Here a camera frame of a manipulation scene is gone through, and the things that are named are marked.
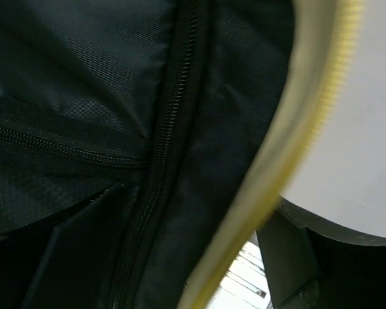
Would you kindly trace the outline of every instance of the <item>backpack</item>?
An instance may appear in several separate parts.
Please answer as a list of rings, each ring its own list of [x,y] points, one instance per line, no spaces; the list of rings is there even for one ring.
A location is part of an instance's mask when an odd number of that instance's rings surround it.
[[[0,0],[0,309],[204,308],[333,102],[359,5]]]

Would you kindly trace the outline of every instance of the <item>zipper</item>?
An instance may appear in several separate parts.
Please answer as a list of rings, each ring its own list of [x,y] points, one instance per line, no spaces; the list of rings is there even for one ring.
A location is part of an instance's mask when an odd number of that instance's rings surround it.
[[[116,169],[139,169],[147,167],[147,162],[135,161],[131,158],[98,154],[82,149],[75,149],[63,144],[14,131],[0,126],[0,141],[23,146],[33,151],[42,151],[50,155],[72,159],[85,164],[110,167]]]
[[[142,273],[142,267],[134,267],[134,263],[136,260],[146,258],[146,256],[142,256],[143,254],[140,253],[140,247],[143,237],[146,236],[145,231],[148,225],[150,223],[154,225],[151,222],[153,221],[151,220],[153,213],[155,212],[154,215],[156,217],[157,213],[161,214],[164,210],[164,204],[158,203],[158,201],[163,190],[163,183],[168,181],[165,173],[169,162],[169,153],[172,151],[170,146],[172,145],[175,123],[192,66],[196,31],[198,29],[197,0],[186,0],[184,5],[185,7],[181,9],[177,21],[181,29],[178,30],[178,25],[176,24],[174,34],[175,39],[180,37],[181,43],[178,46],[178,51],[181,52],[176,52],[173,55],[173,58],[170,60],[173,67],[169,64],[173,70],[167,71],[167,78],[170,82],[165,86],[162,97],[165,101],[165,112],[162,115],[163,120],[160,122],[159,134],[156,135],[157,146],[152,163],[151,186],[147,193],[148,198],[144,200],[145,203],[137,214],[137,218],[132,220],[131,223],[133,224],[129,227],[124,237],[122,251],[118,256],[107,302],[108,309],[128,309],[133,307],[138,281]]]

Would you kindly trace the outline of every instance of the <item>yellow zipper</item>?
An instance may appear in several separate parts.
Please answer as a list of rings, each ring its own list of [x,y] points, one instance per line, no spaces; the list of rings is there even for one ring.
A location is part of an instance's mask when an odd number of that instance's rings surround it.
[[[344,81],[362,0],[293,0],[293,6],[295,42],[279,108],[228,214],[190,275],[178,309],[205,308],[243,243],[274,211]]]

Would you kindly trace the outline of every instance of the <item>zipper teeth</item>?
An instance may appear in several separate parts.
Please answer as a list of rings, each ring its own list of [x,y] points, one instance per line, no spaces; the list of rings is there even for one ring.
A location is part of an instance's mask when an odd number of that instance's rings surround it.
[[[141,168],[147,166],[147,162],[134,162],[134,160],[130,158],[107,156],[75,149],[66,145],[56,144],[54,142],[50,142],[49,140],[43,140],[41,138],[17,132],[1,126],[0,140],[4,140],[12,144],[18,144],[28,149],[44,151],[51,155],[74,159],[76,161],[84,162],[87,164],[117,168]]]
[[[131,263],[133,263],[134,258],[137,255],[138,244],[143,237],[147,224],[150,220],[152,213],[156,208],[156,203],[158,201],[161,187],[163,185],[163,179],[165,176],[165,168],[167,164],[167,156],[169,153],[170,143],[172,140],[172,132],[174,129],[174,124],[176,121],[176,116],[178,114],[179,105],[185,90],[186,81],[188,77],[188,72],[192,62],[192,56],[194,51],[194,43],[196,38],[196,28],[197,28],[197,12],[196,8],[192,8],[192,14],[189,18],[190,30],[188,33],[187,41],[187,50],[184,56],[184,65],[183,68],[179,71],[178,82],[174,85],[173,90],[170,93],[169,105],[166,110],[165,119],[163,121],[163,126],[160,133],[160,143],[158,144],[158,153],[154,159],[153,165],[155,166],[153,170],[153,188],[150,191],[149,198],[146,204],[143,207],[143,212],[141,213],[137,226],[134,230],[133,237],[130,240],[130,243],[127,246],[127,257],[125,260],[119,263],[121,265],[120,277],[115,285],[113,307],[112,309],[122,309],[122,304],[125,300],[127,293],[127,282],[131,275]]]

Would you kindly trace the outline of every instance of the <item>yellow zipper teeth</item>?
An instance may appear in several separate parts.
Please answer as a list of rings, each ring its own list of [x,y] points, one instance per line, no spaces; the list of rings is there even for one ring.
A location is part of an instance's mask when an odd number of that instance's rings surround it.
[[[223,278],[228,267],[236,257],[243,243],[250,237],[251,233],[268,218],[274,211],[279,193],[295,171],[301,159],[306,154],[318,132],[323,128],[329,118],[336,97],[345,79],[348,64],[353,56],[358,35],[358,26],[362,16],[364,5],[362,0],[335,0],[337,1],[336,15],[332,29],[331,45],[327,54],[326,64],[321,75],[321,81],[317,92],[313,97],[315,102],[310,117],[305,120],[306,129],[302,130],[301,136],[297,140],[297,147],[290,149],[287,153],[286,161],[282,162],[280,168],[274,174],[274,179],[268,186],[265,196],[260,199],[260,203],[254,211],[247,214],[246,224],[240,226],[238,230],[232,229],[228,248],[223,249],[219,256],[223,259],[218,260],[217,265],[211,271],[211,276],[203,283],[198,290],[190,286],[200,283],[200,272],[206,259],[202,258],[200,264],[193,271],[185,293],[179,303],[178,309],[204,309]]]

